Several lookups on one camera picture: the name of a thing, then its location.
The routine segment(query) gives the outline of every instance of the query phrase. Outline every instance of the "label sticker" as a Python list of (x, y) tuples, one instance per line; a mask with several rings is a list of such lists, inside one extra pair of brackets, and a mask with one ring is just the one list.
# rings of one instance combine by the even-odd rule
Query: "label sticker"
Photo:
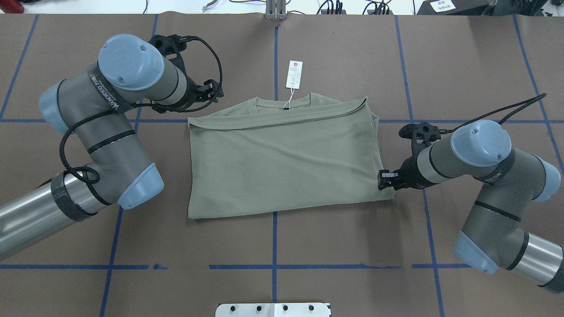
[(291, 60), (288, 67), (288, 77), (286, 78), (286, 88), (299, 89), (299, 82), (302, 80), (302, 65), (299, 60)]
[(439, 0), (439, 1), (431, 2), (430, 4), (431, 7), (433, 7), (433, 10), (435, 10), (435, 12), (443, 12), (443, 11), (456, 9), (455, 5), (452, 3), (451, 0)]

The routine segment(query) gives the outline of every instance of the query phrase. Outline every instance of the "blue cap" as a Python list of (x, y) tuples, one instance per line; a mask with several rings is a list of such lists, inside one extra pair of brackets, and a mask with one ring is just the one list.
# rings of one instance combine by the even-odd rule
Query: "blue cap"
[(499, 266), (474, 243), (464, 232), (460, 231), (454, 248), (457, 258), (469, 266), (482, 272), (493, 274)]
[(49, 122), (55, 130), (65, 133), (69, 129), (67, 124), (61, 117), (59, 112), (59, 102), (57, 99), (57, 94), (59, 93), (59, 86), (63, 81), (61, 80), (55, 86), (47, 89), (41, 97), (39, 97), (39, 110), (43, 115), (43, 118)]
[(110, 38), (100, 49), (98, 66), (114, 86), (125, 90), (143, 90), (153, 86), (165, 71), (161, 53), (131, 34)]
[(124, 209), (139, 206), (147, 200), (157, 196), (165, 188), (155, 163), (151, 163), (121, 194), (117, 203)]
[(539, 197), (533, 199), (533, 201), (541, 202), (549, 200), (550, 197), (554, 195), (556, 191), (558, 191), (558, 188), (560, 188), (560, 172), (557, 168), (554, 167), (554, 165), (545, 162), (538, 156), (536, 156), (536, 158), (539, 159), (541, 163), (543, 163), (545, 181), (543, 191), (540, 193)]
[(478, 120), (452, 134), (451, 148), (464, 163), (485, 168), (505, 160), (511, 152), (511, 139), (497, 122)]

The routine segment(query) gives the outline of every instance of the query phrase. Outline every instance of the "green shirt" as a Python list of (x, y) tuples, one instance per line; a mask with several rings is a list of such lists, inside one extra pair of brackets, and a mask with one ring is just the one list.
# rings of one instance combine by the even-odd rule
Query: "green shirt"
[(378, 117), (367, 100), (254, 98), (188, 119), (188, 217), (217, 218), (392, 199), (378, 190)]

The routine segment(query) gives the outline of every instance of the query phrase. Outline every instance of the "robotic arm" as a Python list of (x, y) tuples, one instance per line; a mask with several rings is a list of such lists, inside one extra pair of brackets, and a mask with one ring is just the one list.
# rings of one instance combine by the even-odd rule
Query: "robotic arm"
[[(180, 51), (198, 40), (218, 60), (219, 83), (198, 86), (186, 75)], [(166, 55), (176, 54), (171, 60)], [(65, 141), (72, 131), (88, 150), (92, 162), (54, 176), (11, 203), (0, 206), (0, 260), (119, 203), (131, 209), (153, 198), (164, 188), (155, 163), (139, 141), (124, 113), (145, 104), (153, 109), (191, 112), (223, 96), (221, 64), (211, 47), (197, 37), (154, 36), (150, 42), (120, 34), (100, 50), (98, 61), (72, 78), (48, 89), (39, 100), (47, 122)], [(205, 105), (187, 109), (194, 102)]]
[(564, 292), (562, 246), (519, 228), (530, 201), (545, 201), (558, 190), (558, 170), (512, 147), (508, 133), (490, 120), (431, 143), (445, 133), (427, 122), (402, 128), (400, 136), (412, 139), (413, 156), (392, 173), (381, 170), (378, 187), (424, 189), (471, 175), (484, 185), (456, 240), (455, 255), (485, 273), (502, 267), (553, 293)]

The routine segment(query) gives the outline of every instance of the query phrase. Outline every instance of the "white mounting plate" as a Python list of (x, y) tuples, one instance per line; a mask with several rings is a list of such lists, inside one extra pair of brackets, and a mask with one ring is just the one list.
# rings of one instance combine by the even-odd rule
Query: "white mounting plate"
[(215, 311), (215, 317), (331, 317), (331, 305), (329, 303), (221, 304)]

